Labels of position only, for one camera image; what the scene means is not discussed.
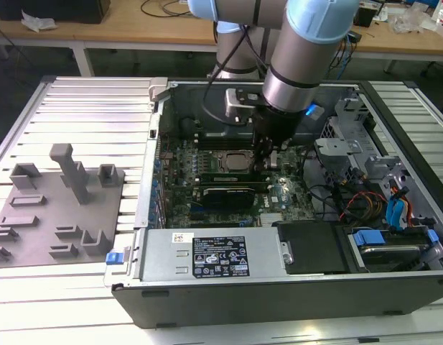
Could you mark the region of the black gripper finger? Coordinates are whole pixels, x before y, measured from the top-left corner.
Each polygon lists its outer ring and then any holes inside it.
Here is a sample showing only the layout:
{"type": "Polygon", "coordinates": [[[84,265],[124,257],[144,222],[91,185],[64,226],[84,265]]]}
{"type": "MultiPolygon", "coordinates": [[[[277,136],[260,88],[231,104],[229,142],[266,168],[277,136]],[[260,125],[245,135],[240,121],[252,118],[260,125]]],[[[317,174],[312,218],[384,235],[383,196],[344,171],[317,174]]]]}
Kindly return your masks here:
{"type": "Polygon", "coordinates": [[[264,159],[267,156],[267,139],[259,138],[254,144],[252,173],[260,173],[264,167],[264,159]]]}
{"type": "Polygon", "coordinates": [[[266,169],[276,170],[278,168],[279,148],[269,139],[266,144],[266,169]]]}

